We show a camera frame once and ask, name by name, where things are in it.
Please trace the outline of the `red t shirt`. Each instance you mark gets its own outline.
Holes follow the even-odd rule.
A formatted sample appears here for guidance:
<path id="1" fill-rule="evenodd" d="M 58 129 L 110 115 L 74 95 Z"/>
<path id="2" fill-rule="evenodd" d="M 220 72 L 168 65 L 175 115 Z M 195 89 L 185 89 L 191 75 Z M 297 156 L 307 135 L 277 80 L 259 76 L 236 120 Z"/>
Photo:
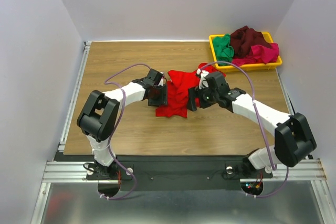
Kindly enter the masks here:
<path id="1" fill-rule="evenodd" d="M 196 70 L 184 72 L 170 70 L 167 73 L 167 105 L 161 105 L 155 110 L 156 116 L 170 118 L 174 115 L 187 118 L 188 89 L 199 85 Z"/>

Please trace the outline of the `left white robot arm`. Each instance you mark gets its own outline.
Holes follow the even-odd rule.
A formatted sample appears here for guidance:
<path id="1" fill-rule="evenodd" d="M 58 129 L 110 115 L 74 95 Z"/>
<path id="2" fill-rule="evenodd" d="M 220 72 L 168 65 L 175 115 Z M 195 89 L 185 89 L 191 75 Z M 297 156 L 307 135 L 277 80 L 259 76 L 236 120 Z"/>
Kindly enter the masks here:
<path id="1" fill-rule="evenodd" d="M 164 73 L 150 69 L 147 76 L 135 79 L 126 86 L 107 92 L 92 91 L 78 118 L 77 126 L 90 142 L 94 164 L 85 169 L 106 179 L 120 174 L 111 148 L 111 137 L 117 129 L 126 106 L 148 101 L 148 106 L 167 104 L 167 87 Z"/>

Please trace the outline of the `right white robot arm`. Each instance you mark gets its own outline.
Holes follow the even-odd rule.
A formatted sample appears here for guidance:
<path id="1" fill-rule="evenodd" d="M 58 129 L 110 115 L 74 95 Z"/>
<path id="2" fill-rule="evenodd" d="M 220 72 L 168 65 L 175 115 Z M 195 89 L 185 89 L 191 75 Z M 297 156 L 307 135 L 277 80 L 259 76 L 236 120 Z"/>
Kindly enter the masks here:
<path id="1" fill-rule="evenodd" d="M 271 173 L 279 164 L 295 167 L 317 148 L 308 120 L 303 114 L 291 115 L 275 110 L 242 89 L 231 89 L 219 72 L 198 69 L 196 76 L 198 85 L 188 90 L 188 110 L 196 111 L 217 104 L 220 108 L 257 123 L 262 134 L 269 132 L 274 137 L 273 145 L 265 140 L 264 148 L 244 158 L 241 165 L 244 175 L 253 177 L 261 169 Z"/>

